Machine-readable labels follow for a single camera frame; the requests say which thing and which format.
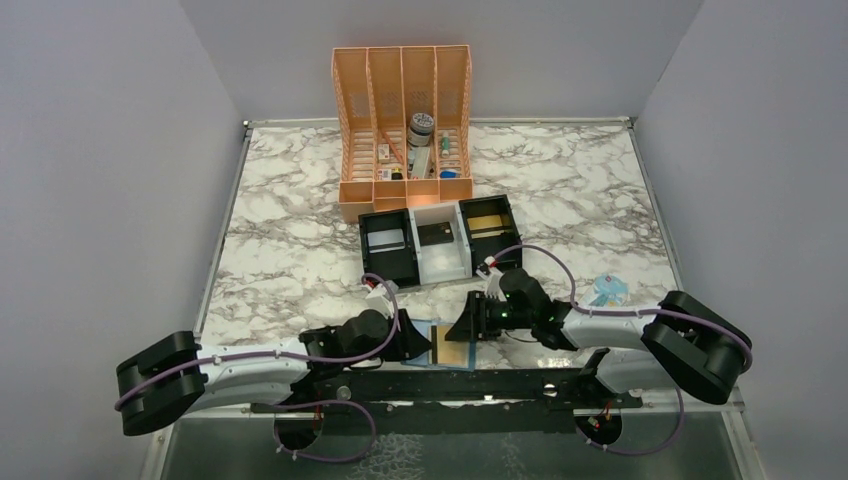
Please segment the blue leather card holder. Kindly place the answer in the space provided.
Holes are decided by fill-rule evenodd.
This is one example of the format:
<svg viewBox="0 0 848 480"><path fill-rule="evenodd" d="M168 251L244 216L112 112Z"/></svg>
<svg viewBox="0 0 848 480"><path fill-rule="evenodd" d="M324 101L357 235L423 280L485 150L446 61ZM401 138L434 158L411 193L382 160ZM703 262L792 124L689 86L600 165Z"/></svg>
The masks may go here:
<svg viewBox="0 0 848 480"><path fill-rule="evenodd" d="M452 325L452 324L443 323L443 322L439 322L439 323L437 323L437 322L434 322L434 321L425 321L425 320L413 320L413 321L412 321L412 325L413 325L413 326L416 328L416 330L417 330L420 334L422 334L422 335L423 335L423 336L424 336L424 337L425 337L428 341L430 341L430 327L431 327L432 325L436 325L436 324L449 325L451 328L453 327L453 325ZM475 353L475 347L476 347L476 345L475 345L475 343L474 343L474 342L469 342L469 343L470 343L470 345L471 345L471 360L469 361L469 367L468 367L467 369L458 369L458 368L440 368L440 367L434 367L434 366L430 365L430 364L429 364L429 352L430 352L430 350L431 350L431 349L430 349L428 352L426 352L426 353L424 353L424 354L422 354L422 355L420 355L420 356L418 356L418 357L416 357L416 358L413 358L413 359L411 359L411 360L403 361L403 364L404 364L404 365L407 365L407 366L415 366L415 367L422 367L422 368L435 368L435 369L447 369L447 370L473 371L473 370L475 369L475 363L476 363L476 353Z"/></svg>

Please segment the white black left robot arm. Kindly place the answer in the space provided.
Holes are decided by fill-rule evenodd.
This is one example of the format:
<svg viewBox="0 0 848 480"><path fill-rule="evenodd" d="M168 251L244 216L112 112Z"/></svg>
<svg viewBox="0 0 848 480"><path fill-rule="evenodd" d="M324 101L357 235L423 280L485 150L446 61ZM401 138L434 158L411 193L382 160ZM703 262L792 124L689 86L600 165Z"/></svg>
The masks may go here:
<svg viewBox="0 0 848 480"><path fill-rule="evenodd" d="M372 359L400 363L431 347L406 310L386 315L366 309L340 326L259 347L202 345L191 332L178 331L117 366L115 409L126 436L221 406L283 403L298 411L313 401L315 383L347 367Z"/></svg>

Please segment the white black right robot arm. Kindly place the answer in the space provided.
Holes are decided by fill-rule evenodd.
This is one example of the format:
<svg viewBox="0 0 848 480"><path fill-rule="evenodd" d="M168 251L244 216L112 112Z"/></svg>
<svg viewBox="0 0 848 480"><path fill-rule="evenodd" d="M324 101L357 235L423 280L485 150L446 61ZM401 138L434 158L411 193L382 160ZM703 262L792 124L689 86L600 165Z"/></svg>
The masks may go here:
<svg viewBox="0 0 848 480"><path fill-rule="evenodd" d="M445 338L486 341L506 330L527 330L551 350L595 349L576 383L592 407L629 390L674 387L721 405L752 364L750 338L686 292L671 291L655 307L573 305L552 299L522 268L469 292Z"/></svg>

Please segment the black right card bin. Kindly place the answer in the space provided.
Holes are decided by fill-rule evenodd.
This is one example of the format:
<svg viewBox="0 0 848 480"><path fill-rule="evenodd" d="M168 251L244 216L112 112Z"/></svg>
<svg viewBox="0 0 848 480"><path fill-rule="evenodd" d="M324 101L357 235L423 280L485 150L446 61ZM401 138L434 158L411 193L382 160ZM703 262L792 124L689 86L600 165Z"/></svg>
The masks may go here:
<svg viewBox="0 0 848 480"><path fill-rule="evenodd" d="M507 195L461 200L459 207L473 272L483 266L486 258L522 243Z"/></svg>

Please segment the black card bin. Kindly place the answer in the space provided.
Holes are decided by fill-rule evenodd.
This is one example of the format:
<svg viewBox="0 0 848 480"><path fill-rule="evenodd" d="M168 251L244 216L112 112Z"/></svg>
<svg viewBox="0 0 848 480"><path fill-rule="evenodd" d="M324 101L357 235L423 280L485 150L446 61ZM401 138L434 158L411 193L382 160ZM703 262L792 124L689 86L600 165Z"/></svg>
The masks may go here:
<svg viewBox="0 0 848 480"><path fill-rule="evenodd" d="M421 284L408 209L362 214L358 219L363 270L399 288Z"/></svg>
<svg viewBox="0 0 848 480"><path fill-rule="evenodd" d="M473 272L483 266L486 258L522 243L507 195L461 200L459 207Z"/></svg>

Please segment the gold credit card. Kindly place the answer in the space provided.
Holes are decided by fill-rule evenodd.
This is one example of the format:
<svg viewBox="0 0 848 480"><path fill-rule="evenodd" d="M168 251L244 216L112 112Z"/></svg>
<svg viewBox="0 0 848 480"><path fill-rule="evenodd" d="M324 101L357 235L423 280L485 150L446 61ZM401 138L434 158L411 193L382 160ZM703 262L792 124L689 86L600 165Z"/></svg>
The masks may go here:
<svg viewBox="0 0 848 480"><path fill-rule="evenodd" d="M467 219L472 239L498 237L513 233L512 220L507 214L474 216Z"/></svg>

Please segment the black left card bin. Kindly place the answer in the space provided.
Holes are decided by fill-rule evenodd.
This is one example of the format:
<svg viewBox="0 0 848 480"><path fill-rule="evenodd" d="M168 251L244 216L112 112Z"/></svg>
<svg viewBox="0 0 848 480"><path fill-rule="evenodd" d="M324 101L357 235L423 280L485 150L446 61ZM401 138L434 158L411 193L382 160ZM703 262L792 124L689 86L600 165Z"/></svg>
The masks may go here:
<svg viewBox="0 0 848 480"><path fill-rule="evenodd" d="M362 214L358 219L363 270L399 288L421 284L408 209Z"/></svg>

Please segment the white middle card bin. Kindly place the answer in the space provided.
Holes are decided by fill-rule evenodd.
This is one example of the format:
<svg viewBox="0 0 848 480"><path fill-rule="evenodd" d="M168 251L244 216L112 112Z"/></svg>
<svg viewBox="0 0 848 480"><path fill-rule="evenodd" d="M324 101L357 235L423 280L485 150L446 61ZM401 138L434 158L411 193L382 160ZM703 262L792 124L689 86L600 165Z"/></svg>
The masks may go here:
<svg viewBox="0 0 848 480"><path fill-rule="evenodd" d="M472 260L468 237L458 202L440 203L409 209L412 233L421 285L458 281L472 276ZM417 227L449 222L453 227L454 241L448 244L424 246L419 243Z"/></svg>

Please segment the silver credit card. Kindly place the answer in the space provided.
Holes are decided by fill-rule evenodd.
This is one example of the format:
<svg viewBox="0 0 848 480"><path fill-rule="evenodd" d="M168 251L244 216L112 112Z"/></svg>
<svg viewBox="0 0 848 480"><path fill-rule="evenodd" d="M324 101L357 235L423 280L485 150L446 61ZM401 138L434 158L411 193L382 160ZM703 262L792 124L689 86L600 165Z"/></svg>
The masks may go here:
<svg viewBox="0 0 848 480"><path fill-rule="evenodd" d="M402 229L370 231L366 236L369 253L403 250L406 238Z"/></svg>

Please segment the black credit card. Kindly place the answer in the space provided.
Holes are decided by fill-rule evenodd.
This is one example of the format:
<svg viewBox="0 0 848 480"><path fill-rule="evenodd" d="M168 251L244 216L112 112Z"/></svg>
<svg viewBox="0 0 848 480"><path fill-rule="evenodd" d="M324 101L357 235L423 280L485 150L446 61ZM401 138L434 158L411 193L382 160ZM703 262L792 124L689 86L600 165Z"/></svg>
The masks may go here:
<svg viewBox="0 0 848 480"><path fill-rule="evenodd" d="M454 241L453 227L449 222L440 222L417 227L419 243L422 247L448 244Z"/></svg>

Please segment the clear blue plastic package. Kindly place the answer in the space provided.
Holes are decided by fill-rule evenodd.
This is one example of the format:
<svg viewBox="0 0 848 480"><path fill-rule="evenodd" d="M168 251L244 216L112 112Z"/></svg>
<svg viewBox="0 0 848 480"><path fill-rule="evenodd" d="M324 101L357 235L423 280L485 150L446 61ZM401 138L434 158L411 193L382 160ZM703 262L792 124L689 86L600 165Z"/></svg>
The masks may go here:
<svg viewBox="0 0 848 480"><path fill-rule="evenodd" d="M621 307L629 301L629 286L615 275L603 274L595 278L584 299L590 306Z"/></svg>

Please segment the green white small tube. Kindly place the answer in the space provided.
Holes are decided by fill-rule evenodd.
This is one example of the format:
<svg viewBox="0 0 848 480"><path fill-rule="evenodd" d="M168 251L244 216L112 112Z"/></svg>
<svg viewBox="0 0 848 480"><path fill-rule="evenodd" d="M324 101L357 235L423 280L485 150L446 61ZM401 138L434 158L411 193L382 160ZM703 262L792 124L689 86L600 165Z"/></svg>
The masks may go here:
<svg viewBox="0 0 848 480"><path fill-rule="evenodd" d="M445 130L440 138L440 156L442 158L450 158L454 154L454 135Z"/></svg>

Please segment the grey round jar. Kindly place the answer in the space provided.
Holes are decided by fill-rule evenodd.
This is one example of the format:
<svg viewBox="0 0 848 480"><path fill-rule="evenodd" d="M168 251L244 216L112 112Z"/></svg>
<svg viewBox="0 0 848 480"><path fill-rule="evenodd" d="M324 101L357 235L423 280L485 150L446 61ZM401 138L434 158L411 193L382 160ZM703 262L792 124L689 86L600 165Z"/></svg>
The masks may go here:
<svg viewBox="0 0 848 480"><path fill-rule="evenodd" d="M407 143L413 147L429 145L435 128L435 119L426 112L416 112L410 117L407 129Z"/></svg>

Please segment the orange plastic file organizer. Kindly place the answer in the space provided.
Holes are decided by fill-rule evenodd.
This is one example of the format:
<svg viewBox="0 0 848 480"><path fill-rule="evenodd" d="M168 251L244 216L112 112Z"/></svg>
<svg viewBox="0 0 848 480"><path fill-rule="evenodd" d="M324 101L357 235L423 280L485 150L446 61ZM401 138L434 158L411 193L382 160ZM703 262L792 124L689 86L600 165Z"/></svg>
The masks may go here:
<svg viewBox="0 0 848 480"><path fill-rule="evenodd" d="M341 47L332 53L331 71L342 141L338 205L345 222L472 197L469 46ZM407 143L416 112L435 119L426 147ZM450 158L440 156L445 130L454 135ZM444 170L460 176L440 179Z"/></svg>

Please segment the black metal base rail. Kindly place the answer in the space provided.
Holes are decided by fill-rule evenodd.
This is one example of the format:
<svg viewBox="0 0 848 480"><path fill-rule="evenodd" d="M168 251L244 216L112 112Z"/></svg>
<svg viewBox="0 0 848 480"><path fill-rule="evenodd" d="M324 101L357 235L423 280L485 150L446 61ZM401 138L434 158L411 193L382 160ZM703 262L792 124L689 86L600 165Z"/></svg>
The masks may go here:
<svg viewBox="0 0 848 480"><path fill-rule="evenodd" d="M252 404L257 409L320 407L336 414L333 402L343 391L364 407L379 427L422 434L539 430L544 418L562 412L573 425L576 409L635 408L633 391L591 398L578 392L587 371L581 369L343 370L310 388L313 400L292 397L277 405Z"/></svg>

